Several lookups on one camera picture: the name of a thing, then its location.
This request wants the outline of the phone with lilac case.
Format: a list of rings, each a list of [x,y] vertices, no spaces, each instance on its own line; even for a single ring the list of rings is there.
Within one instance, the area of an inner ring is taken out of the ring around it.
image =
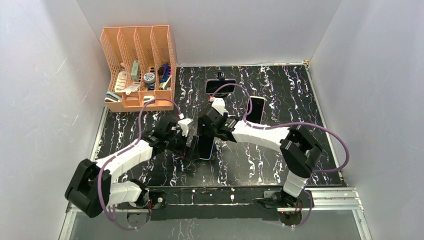
[[[214,137],[199,136],[197,150],[200,160],[210,160],[215,146]]]

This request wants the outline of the phone with purple clear case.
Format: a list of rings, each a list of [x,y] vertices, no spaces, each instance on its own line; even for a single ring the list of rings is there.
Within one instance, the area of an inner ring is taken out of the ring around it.
[[[212,95],[217,89],[222,87],[226,84],[236,84],[237,81],[235,79],[231,78],[225,78],[225,79],[208,79],[205,83],[205,93],[208,95]],[[235,90],[234,85],[228,85],[223,88],[221,88],[217,94],[230,94],[233,93]]]

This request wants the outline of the phone with pink case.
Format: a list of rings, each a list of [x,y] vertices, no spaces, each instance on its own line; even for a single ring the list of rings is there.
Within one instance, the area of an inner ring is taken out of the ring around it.
[[[266,99],[260,96],[251,96],[250,99],[252,101],[252,109],[248,103],[246,111],[250,111],[250,114],[246,116],[246,120],[254,124],[261,124],[266,105]]]

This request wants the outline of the phone with blue case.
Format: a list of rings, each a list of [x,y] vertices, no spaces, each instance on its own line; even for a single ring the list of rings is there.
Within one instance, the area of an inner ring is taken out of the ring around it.
[[[200,159],[199,148],[198,148],[199,137],[194,135],[191,139],[191,142],[186,145],[185,148],[185,158],[189,161],[196,161]]]

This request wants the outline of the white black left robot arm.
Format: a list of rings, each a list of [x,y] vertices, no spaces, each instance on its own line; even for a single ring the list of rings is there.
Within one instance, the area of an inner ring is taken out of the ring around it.
[[[191,118],[161,119],[152,130],[143,132],[141,139],[122,150],[97,161],[82,160],[64,197],[90,218],[98,216],[105,208],[122,203],[146,208],[152,202],[149,188],[136,179],[126,182],[117,182],[117,179],[166,150],[184,155],[193,123]]]

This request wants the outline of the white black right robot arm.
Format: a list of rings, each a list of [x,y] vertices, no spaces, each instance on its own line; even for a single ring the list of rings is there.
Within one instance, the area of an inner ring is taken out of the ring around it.
[[[197,133],[234,143],[248,143],[280,153],[288,167],[279,197],[264,197],[268,206],[297,207],[308,179],[322,154],[322,146],[301,124],[289,127],[258,125],[242,117],[220,113],[209,106],[198,115]]]

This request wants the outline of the black round base phone stand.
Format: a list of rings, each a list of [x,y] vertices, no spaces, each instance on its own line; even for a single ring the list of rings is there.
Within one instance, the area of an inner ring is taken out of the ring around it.
[[[225,76],[222,72],[218,72],[215,79],[225,79]],[[225,98],[228,94],[229,93],[227,93],[227,94],[217,94],[216,93],[214,96],[216,98]]]

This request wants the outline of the round tin blue white label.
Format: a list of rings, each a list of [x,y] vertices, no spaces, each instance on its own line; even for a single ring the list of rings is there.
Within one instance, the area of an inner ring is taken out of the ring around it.
[[[147,72],[143,75],[143,82],[148,90],[154,90],[156,86],[156,75],[153,72]]]

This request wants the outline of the teal bordered item beside organizer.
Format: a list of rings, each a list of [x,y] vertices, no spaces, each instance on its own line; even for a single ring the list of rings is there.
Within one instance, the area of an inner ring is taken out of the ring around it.
[[[115,94],[114,92],[108,91],[105,95],[104,102],[105,103],[119,103],[122,101],[122,97]]]

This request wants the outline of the green white small box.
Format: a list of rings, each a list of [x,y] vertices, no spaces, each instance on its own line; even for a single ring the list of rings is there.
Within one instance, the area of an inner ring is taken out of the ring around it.
[[[131,67],[130,73],[131,79],[135,82],[139,82],[140,79],[140,64],[138,60],[134,60]]]

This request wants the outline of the white paper card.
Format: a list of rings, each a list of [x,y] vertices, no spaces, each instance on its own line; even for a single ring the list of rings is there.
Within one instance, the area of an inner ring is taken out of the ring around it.
[[[126,88],[126,82],[127,73],[125,71],[119,72],[115,81],[114,92],[123,92]]]

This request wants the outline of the orange plastic file organizer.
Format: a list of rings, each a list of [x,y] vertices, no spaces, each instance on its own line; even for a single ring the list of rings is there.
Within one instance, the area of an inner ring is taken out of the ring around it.
[[[105,102],[112,113],[170,111],[176,88],[177,61],[169,25],[105,27],[100,36],[101,46],[110,70],[108,92],[119,95],[121,102]],[[139,82],[131,79],[133,61],[139,61]],[[171,76],[160,83],[158,69],[163,64],[171,67]],[[123,92],[114,92],[119,72],[125,71]],[[155,73],[155,89],[147,89],[143,75]],[[144,96],[154,96],[143,103]]]

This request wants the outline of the blue handled tool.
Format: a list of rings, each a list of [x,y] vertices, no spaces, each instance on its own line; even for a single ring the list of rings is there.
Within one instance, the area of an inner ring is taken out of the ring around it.
[[[165,83],[168,80],[168,78],[171,76],[171,73],[172,73],[171,66],[168,63],[165,63],[158,69],[157,72],[160,77],[159,82]]]

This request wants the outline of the aluminium frame rail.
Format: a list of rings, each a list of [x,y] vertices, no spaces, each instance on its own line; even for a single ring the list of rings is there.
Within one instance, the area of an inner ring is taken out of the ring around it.
[[[277,187],[159,187],[152,213],[123,204],[120,226],[103,214],[90,218],[68,208],[61,240],[369,240],[358,192],[352,187],[312,187],[302,205],[258,202]]]

